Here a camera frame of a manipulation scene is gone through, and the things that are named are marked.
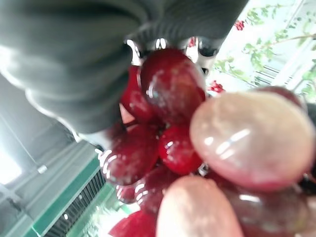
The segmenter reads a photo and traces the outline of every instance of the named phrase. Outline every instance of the ceiling light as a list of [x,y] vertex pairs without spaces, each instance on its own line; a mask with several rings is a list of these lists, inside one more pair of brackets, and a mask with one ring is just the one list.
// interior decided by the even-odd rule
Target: ceiling light
[[21,167],[7,154],[0,152],[0,183],[6,185],[21,174]]

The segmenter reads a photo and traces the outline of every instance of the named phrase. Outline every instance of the grape bunch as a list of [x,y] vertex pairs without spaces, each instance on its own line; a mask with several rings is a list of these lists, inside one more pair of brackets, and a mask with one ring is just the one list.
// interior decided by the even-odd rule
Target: grape bunch
[[129,73],[121,103],[136,122],[101,166],[140,211],[110,236],[294,237],[315,227],[315,129],[295,94],[268,86],[206,99],[201,70],[171,48]]

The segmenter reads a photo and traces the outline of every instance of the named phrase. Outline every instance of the metal grille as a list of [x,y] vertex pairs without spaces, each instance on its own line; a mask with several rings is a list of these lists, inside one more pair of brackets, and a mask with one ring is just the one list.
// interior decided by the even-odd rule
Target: metal grille
[[90,180],[82,192],[46,233],[45,237],[65,237],[67,232],[86,210],[104,184],[105,180],[99,170],[99,172]]

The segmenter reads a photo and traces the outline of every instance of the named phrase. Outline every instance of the red grape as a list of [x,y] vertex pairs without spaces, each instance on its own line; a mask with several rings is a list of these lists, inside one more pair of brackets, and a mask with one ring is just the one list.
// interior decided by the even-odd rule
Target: red grape
[[137,182],[136,201],[142,210],[157,214],[166,189],[179,176],[165,166],[159,166]]
[[192,118],[190,137],[213,170],[250,189],[288,187],[314,159],[311,121],[272,93],[223,93],[204,102]]
[[242,237],[242,232],[231,205],[214,182],[185,176],[169,187],[162,200],[156,236]]
[[144,62],[141,88],[157,115],[168,123],[190,122],[205,100],[205,79],[178,49],[153,52]]
[[177,174],[189,174],[202,164],[191,144],[188,125],[174,125],[165,130],[158,147],[162,162]]
[[130,214],[118,222],[110,231],[112,237],[155,237],[156,219],[143,211]]
[[116,186],[116,193],[118,199],[125,203],[125,204],[131,204],[134,203],[135,200],[135,185],[129,185],[129,186]]
[[121,103],[140,123],[159,123],[159,118],[143,96],[137,82],[139,67],[129,67],[129,81],[122,95]]
[[294,188],[263,193],[235,186],[214,172],[206,178],[213,179],[226,195],[246,237],[287,237],[306,227],[309,218],[307,202]]
[[103,154],[105,178],[116,185],[130,185],[141,179],[158,159],[157,129],[143,124],[130,127],[117,137],[113,148]]
[[295,95],[292,91],[281,87],[281,86],[265,86],[265,87],[258,87],[255,89],[256,91],[263,91],[263,92],[272,92],[275,94],[278,94],[282,97],[284,97],[285,99],[293,102],[294,104],[296,104],[299,107],[303,107],[302,102],[300,101],[300,99],[297,97],[297,95]]

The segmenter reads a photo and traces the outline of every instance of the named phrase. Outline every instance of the red flower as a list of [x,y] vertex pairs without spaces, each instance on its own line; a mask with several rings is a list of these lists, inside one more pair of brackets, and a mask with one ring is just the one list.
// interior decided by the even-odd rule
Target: red flower
[[191,37],[188,47],[190,48],[190,47],[193,47],[195,45],[196,45],[196,38],[195,37]]
[[236,26],[238,31],[242,31],[243,28],[245,27],[244,23],[245,23],[244,21],[236,21],[234,26]]
[[222,84],[218,84],[215,80],[212,82],[211,86],[208,88],[208,90],[215,91],[217,93],[222,93],[225,91],[223,89]]

